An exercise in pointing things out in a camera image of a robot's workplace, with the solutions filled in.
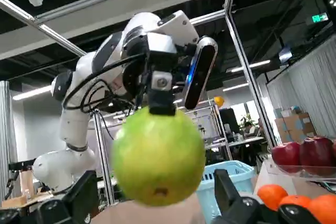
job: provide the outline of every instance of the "red apple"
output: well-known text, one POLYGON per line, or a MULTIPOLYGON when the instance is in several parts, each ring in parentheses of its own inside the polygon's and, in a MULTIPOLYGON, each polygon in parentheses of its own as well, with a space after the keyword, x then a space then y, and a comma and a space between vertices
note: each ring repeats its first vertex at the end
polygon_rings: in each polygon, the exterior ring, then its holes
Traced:
POLYGON ((302 170, 300 166, 300 144, 286 143, 272 149, 272 158, 279 168, 288 173, 297 173, 302 170))
POLYGON ((335 168, 329 168, 336 165, 332 150, 332 141, 326 137, 307 138, 300 146, 301 165, 311 174, 333 175, 335 168))

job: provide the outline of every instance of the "green fruit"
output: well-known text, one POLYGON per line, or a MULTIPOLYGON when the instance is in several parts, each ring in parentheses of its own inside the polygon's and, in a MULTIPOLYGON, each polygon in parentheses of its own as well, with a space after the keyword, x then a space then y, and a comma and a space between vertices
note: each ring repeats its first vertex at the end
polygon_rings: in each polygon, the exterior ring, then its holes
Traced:
POLYGON ((204 142, 183 112, 152 115, 143 108, 117 133, 112 163, 127 197, 149 206, 167 206, 186 199, 200 184, 204 142))

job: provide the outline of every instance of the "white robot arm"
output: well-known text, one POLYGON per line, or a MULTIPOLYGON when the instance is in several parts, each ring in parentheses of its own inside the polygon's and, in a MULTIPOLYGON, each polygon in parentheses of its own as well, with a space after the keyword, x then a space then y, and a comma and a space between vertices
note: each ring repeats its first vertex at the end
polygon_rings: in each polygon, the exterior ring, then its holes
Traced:
POLYGON ((39 156, 34 176, 60 193, 93 166, 94 153, 86 140, 90 114, 84 108, 107 105, 116 97, 139 105, 146 92, 151 113, 174 115, 171 71, 178 54, 193 57, 184 90, 185 107, 192 109, 205 87, 217 44, 209 37, 200 39, 182 11, 165 19, 152 13, 136 14, 124 31, 81 57, 76 71, 57 76, 52 94, 63 101, 59 134, 67 148, 39 156), (137 60, 128 62, 132 57, 137 60))

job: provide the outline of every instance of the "cardboard box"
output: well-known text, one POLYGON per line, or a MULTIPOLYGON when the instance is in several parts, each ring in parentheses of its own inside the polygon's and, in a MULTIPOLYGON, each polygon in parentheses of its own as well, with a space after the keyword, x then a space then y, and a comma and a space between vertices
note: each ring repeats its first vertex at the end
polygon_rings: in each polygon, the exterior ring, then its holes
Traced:
POLYGON ((293 142, 293 139, 291 138, 288 131, 279 131, 279 135, 283 143, 293 142))
POLYGON ((274 112, 274 115, 275 115, 276 118, 282 118, 282 115, 281 115, 282 109, 281 108, 274 109, 273 112, 274 112))
POLYGON ((18 208, 23 206, 27 203, 27 197, 26 196, 20 196, 8 200, 4 200, 1 202, 2 208, 18 208))
POLYGON ((287 127, 283 118, 275 119, 275 124, 278 128, 278 131, 287 131, 287 127))
POLYGON ((283 110, 281 112, 281 115, 282 115, 283 118, 287 118, 289 116, 295 115, 295 111, 293 111, 293 110, 283 110))
POLYGON ((292 115, 287 118, 283 118, 283 120, 288 131, 304 130, 308 127, 310 129, 314 128, 308 113, 292 115))
POLYGON ((303 140, 305 140, 308 136, 313 137, 316 136, 315 129, 312 130, 292 130, 288 131, 289 137, 292 142, 297 142, 301 144, 303 140))
POLYGON ((308 113, 275 119, 275 123, 283 143, 302 143, 307 136, 316 135, 316 130, 308 113))

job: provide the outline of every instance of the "plastic basket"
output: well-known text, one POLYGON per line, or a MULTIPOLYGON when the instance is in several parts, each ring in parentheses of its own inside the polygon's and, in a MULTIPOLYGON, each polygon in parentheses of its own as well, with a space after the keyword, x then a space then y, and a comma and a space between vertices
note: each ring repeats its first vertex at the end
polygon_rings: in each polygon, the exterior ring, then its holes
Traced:
POLYGON ((216 169, 226 169, 231 181, 238 191, 253 193, 251 178, 254 176, 254 168, 240 161, 224 161, 218 164, 205 166, 202 181, 196 191, 203 215, 207 224, 220 215, 215 198, 216 169))

